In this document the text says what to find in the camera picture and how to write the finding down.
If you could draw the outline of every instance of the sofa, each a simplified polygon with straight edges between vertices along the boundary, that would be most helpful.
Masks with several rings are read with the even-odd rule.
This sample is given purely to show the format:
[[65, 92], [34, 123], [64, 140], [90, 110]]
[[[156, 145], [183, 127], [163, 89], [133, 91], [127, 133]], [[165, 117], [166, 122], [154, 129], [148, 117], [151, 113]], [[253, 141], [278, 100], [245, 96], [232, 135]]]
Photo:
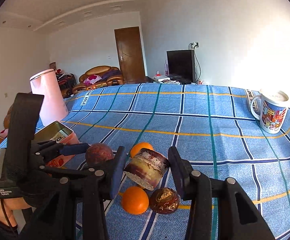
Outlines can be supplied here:
[[110, 71], [110, 70], [118, 70], [119, 71], [119, 68], [104, 65], [104, 66], [97, 66], [97, 67], [94, 67], [94, 68], [87, 70], [83, 75], [81, 75], [79, 77], [80, 83], [78, 85], [76, 85], [75, 87], [73, 87], [73, 94], [76, 94], [81, 90], [88, 90], [88, 89], [93, 89], [93, 88], [97, 88], [97, 87], [112, 86], [113, 83], [123, 85], [124, 78], [123, 78], [122, 74], [111, 76], [111, 77], [107, 78], [106, 80], [97, 81], [93, 85], [89, 85], [89, 86], [87, 86], [83, 83], [84, 80], [87, 79], [91, 75], [102, 76], [103, 74], [105, 74], [107, 71]]

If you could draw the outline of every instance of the mug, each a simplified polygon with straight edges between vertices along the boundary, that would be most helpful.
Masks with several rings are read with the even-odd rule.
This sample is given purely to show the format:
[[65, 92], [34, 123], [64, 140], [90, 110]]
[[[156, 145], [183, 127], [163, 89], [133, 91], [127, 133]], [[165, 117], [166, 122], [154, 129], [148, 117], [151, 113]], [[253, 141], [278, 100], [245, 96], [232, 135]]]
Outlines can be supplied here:
[[[260, 115], [253, 109], [253, 102], [261, 99]], [[250, 102], [250, 111], [259, 120], [260, 127], [267, 133], [278, 133], [285, 120], [289, 97], [282, 91], [275, 93], [261, 92]]]

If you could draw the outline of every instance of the bed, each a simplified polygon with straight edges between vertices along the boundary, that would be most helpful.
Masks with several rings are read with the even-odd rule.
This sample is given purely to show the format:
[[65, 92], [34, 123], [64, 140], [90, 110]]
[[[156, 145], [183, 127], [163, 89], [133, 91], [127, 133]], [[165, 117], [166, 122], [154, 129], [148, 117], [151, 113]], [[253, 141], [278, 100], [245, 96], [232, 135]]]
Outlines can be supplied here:
[[[211, 178], [234, 177], [268, 223], [276, 239], [290, 236], [290, 109], [278, 134], [261, 130], [249, 110], [249, 98], [258, 92], [205, 85], [133, 84], [84, 91], [65, 100], [69, 115], [63, 123], [81, 142], [103, 142], [128, 152], [146, 141], [165, 156], [176, 146], [193, 168]], [[37, 123], [37, 130], [42, 129]], [[84, 154], [67, 168], [80, 169]], [[123, 177], [120, 192], [135, 185]], [[170, 171], [159, 187], [175, 188]], [[174, 214], [148, 209], [130, 215], [121, 196], [105, 202], [110, 239], [184, 239], [190, 201], [181, 201]], [[213, 218], [217, 201], [213, 200]], [[82, 239], [81, 206], [77, 209], [77, 239]], [[217, 239], [213, 223], [212, 240]]]

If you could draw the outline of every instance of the power cord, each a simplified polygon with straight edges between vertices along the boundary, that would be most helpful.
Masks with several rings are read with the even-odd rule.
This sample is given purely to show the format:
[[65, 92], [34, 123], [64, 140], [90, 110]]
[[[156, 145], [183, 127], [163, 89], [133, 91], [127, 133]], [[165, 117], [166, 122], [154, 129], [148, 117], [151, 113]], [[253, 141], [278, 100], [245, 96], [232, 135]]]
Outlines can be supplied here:
[[189, 49], [190, 45], [192, 45], [192, 48], [193, 48], [193, 50], [194, 50], [194, 55], [195, 55], [196, 61], [197, 61], [198, 66], [199, 66], [199, 76], [198, 76], [198, 78], [197, 78], [196, 68], [195, 68], [195, 78], [197, 78], [196, 81], [195, 81], [195, 83], [197, 83], [197, 81], [199, 80], [200, 75], [201, 75], [201, 68], [200, 68], [200, 65], [199, 65], [198, 59], [197, 59], [197, 57], [196, 57], [196, 53], [195, 53], [195, 48], [198, 47], [198, 44], [195, 45], [195, 46], [193, 47], [194, 44], [193, 44], [193, 43], [189, 43], [189, 44], [188, 44], [188, 49]]
[[5, 217], [6, 221], [7, 221], [7, 224], [8, 224], [8, 226], [9, 226], [9, 228], [10, 228], [11, 231], [14, 232], [14, 233], [16, 234], [16, 236], [18, 237], [18, 233], [16, 233], [16, 232], [13, 230], [12, 224], [11, 224], [11, 222], [9, 221], [8, 216], [7, 216], [7, 214], [6, 214], [6, 210], [5, 210], [5, 207], [4, 207], [4, 200], [3, 200], [3, 199], [1, 199], [1, 206], [2, 206], [2, 211], [3, 211], [4, 217]]
[[196, 46], [194, 47], [194, 55], [195, 55], [195, 58], [196, 58], [196, 60], [197, 60], [198, 66], [199, 66], [199, 76], [198, 76], [198, 78], [196, 79], [195, 83], [199, 80], [200, 75], [201, 75], [201, 68], [200, 68], [200, 65], [199, 65], [198, 59], [197, 59], [197, 57], [196, 57], [196, 53], [195, 53], [195, 48], [196, 48], [196, 47], [198, 47], [198, 45], [196, 45]]

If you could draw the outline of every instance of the pillow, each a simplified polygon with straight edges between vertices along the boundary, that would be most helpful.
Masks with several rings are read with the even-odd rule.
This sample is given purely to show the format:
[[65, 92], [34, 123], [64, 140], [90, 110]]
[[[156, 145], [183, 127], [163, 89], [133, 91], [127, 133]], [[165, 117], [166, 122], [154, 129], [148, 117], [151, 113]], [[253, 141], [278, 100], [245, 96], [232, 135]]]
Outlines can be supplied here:
[[117, 69], [114, 70], [108, 70], [106, 71], [104, 74], [102, 74], [102, 79], [104, 81], [106, 81], [107, 79], [109, 79], [112, 76], [117, 76], [117, 75], [121, 75], [121, 72]]
[[102, 78], [98, 75], [91, 75], [84, 80], [84, 84], [89, 86], [95, 84], [97, 81], [101, 80]]

